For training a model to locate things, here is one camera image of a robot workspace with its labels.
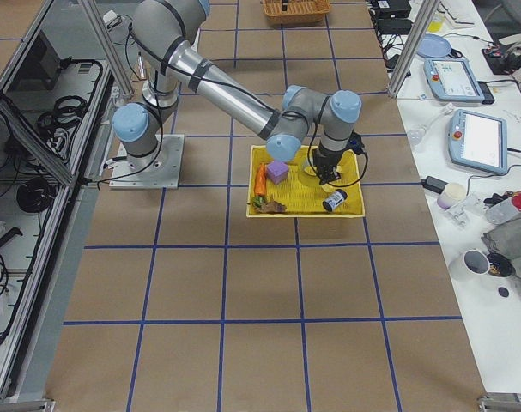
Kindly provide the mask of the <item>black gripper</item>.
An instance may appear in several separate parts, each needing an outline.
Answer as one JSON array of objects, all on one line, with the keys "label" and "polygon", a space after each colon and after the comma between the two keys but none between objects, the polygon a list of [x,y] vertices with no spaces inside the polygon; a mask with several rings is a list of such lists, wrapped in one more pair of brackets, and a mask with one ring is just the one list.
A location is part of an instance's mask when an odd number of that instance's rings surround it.
[{"label": "black gripper", "polygon": [[330,180],[339,180],[341,174],[337,169],[341,160],[341,153],[328,150],[326,148],[315,148],[313,150],[313,165],[317,169],[320,185],[326,185]]}]

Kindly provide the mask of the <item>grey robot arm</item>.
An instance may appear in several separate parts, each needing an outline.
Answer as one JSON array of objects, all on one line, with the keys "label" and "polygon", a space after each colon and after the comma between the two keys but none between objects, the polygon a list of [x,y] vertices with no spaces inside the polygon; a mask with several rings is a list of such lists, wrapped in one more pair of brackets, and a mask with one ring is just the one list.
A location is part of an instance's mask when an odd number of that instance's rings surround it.
[{"label": "grey robot arm", "polygon": [[322,94],[292,85],[280,110],[267,106],[193,49],[209,12],[207,1],[146,0],[137,5],[129,35],[151,69],[142,87],[143,100],[173,112],[178,87],[184,85],[263,138],[270,156],[282,162],[296,156],[312,126],[322,125],[324,134],[307,159],[321,185],[337,181],[343,154],[364,152],[361,137],[354,132],[360,97],[348,90]]}]

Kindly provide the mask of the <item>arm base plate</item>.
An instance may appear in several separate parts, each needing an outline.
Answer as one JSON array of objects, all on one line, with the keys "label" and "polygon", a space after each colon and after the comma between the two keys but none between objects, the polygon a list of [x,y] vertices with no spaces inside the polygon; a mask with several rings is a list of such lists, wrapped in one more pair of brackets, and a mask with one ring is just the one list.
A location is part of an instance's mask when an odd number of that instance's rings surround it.
[{"label": "arm base plate", "polygon": [[118,161],[112,168],[109,185],[118,190],[149,190],[179,188],[179,175],[184,153],[185,136],[183,134],[157,134],[160,148],[152,154],[138,159],[128,156],[124,145],[119,144]]}]

